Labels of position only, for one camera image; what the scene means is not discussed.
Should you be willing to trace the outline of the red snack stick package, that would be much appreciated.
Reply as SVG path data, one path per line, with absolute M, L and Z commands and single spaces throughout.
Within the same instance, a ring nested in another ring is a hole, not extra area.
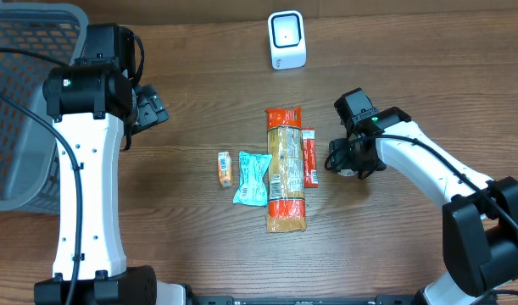
M 315 129 L 313 127 L 304 127 L 302 129 L 302 139 L 304 148 L 304 186 L 306 188 L 318 188 Z

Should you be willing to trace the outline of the red and tan cracker package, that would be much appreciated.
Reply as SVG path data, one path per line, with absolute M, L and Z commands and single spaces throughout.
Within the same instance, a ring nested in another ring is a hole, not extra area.
M 268 108 L 269 198 L 266 229 L 269 233 L 304 231 L 304 153 L 301 109 Z

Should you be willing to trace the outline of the light blue tissue pack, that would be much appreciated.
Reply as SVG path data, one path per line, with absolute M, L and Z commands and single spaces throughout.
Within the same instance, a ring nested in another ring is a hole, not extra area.
M 268 192 L 264 183 L 269 168 L 270 154 L 239 153 L 240 184 L 233 202 L 247 206 L 264 207 L 268 202 Z

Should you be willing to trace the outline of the green lid jar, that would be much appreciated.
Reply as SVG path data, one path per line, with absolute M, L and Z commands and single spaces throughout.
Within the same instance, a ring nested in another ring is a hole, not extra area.
M 350 176 L 354 176 L 355 175 L 355 172 L 352 171 L 351 169 L 342 169 L 338 173 L 341 176 L 344 176 L 344 177 L 350 177 Z

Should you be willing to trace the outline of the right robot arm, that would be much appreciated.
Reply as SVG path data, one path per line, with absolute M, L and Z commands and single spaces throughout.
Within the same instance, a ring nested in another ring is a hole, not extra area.
M 518 181 L 494 180 L 430 140 L 403 110 L 372 105 L 360 88 L 334 108 L 347 131 L 329 144 L 325 168 L 367 179 L 388 167 L 405 175 L 442 212 L 446 272 L 414 304 L 495 304 L 518 279 Z

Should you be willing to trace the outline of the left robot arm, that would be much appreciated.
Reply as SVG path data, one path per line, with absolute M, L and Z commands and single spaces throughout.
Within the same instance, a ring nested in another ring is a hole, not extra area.
M 120 153 L 134 135 L 169 118 L 157 92 L 140 85 L 144 58 L 130 29 L 90 25 L 83 54 L 44 82 L 57 138 L 60 212 L 53 276 L 35 284 L 37 304 L 190 302 L 184 285 L 159 281 L 151 266 L 129 266 L 122 246 Z

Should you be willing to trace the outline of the white barcode scanner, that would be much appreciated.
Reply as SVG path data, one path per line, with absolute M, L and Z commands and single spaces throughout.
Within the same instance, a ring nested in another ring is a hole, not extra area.
M 305 66 L 307 47 L 304 18 L 297 10 L 279 11 L 267 20 L 271 65 L 275 70 Z

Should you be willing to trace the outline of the grey plastic shopping basket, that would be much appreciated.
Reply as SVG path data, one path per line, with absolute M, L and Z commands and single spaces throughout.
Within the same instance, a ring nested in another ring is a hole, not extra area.
M 56 61 L 80 57 L 88 18 L 64 3 L 0 3 L 0 93 L 44 120 L 42 84 Z M 0 99 L 0 212 L 57 214 L 53 135 Z

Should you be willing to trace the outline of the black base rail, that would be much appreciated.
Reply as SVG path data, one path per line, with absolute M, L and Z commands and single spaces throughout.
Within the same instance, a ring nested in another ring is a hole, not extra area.
M 187 305 L 411 305 L 413 295 L 378 295 L 359 298 L 235 298 L 231 296 L 191 296 Z

